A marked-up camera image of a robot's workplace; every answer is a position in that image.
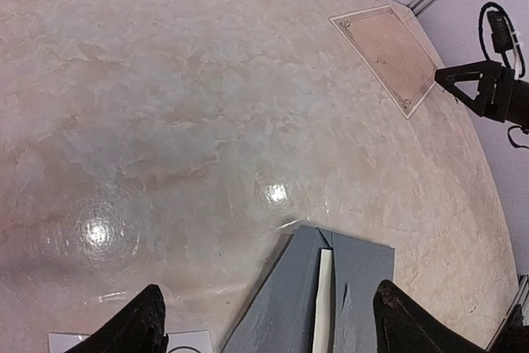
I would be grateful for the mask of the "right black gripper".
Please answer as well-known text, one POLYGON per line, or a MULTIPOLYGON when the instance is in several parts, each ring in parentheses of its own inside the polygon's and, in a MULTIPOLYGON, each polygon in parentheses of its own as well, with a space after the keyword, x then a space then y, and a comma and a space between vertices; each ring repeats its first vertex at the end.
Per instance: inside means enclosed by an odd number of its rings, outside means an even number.
POLYGON ((484 60, 438 69, 435 81, 480 117, 496 122, 528 121, 528 82, 515 79, 514 70, 484 60), (474 98, 458 83, 477 83, 474 98))

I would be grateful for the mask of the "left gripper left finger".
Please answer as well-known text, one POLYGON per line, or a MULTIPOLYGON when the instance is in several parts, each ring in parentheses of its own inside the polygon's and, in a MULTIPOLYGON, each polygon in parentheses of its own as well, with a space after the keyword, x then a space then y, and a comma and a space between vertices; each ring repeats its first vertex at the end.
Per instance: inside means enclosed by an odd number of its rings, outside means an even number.
POLYGON ((138 335, 153 330, 165 333, 165 304, 160 287, 149 284, 93 335, 138 335))

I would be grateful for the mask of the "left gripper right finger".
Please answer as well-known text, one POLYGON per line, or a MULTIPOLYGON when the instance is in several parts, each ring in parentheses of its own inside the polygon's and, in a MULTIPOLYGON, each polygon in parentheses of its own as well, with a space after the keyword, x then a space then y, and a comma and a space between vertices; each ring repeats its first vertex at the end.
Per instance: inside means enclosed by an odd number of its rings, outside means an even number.
POLYGON ((392 281, 380 282, 373 298, 377 351, 386 353, 482 352, 437 321, 392 281))

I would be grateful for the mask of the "cream letter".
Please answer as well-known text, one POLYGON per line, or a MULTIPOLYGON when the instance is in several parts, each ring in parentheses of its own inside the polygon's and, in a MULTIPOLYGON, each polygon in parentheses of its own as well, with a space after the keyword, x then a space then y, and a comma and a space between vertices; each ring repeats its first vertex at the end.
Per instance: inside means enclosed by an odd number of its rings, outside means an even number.
POLYGON ((331 321, 333 320, 333 252, 322 249, 315 298, 312 353, 325 353, 331 344, 331 321))

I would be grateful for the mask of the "brown ornate certificate paper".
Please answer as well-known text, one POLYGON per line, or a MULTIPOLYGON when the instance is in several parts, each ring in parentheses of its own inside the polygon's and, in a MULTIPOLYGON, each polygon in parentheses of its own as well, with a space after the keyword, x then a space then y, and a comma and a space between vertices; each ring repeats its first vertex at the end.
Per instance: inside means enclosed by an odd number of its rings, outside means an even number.
POLYGON ((409 26, 389 5, 331 17, 330 22, 410 118, 433 89, 437 66, 409 26))

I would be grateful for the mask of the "dark blue envelope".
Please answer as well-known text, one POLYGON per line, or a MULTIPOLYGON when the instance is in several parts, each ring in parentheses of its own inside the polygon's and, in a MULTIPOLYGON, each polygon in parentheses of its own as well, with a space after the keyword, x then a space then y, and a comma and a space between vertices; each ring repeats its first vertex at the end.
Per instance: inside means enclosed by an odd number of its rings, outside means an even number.
POLYGON ((311 351, 322 250, 332 252, 329 350, 377 350, 372 301, 379 283, 393 278, 394 248, 302 225, 250 301, 223 351, 311 351))

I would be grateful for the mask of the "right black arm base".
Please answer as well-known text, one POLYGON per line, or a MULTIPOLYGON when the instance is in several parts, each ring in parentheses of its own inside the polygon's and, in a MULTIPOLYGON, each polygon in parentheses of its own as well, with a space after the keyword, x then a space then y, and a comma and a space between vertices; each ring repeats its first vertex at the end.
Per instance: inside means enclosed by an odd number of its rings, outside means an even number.
POLYGON ((487 352, 528 352, 528 275, 519 278, 519 289, 487 352))

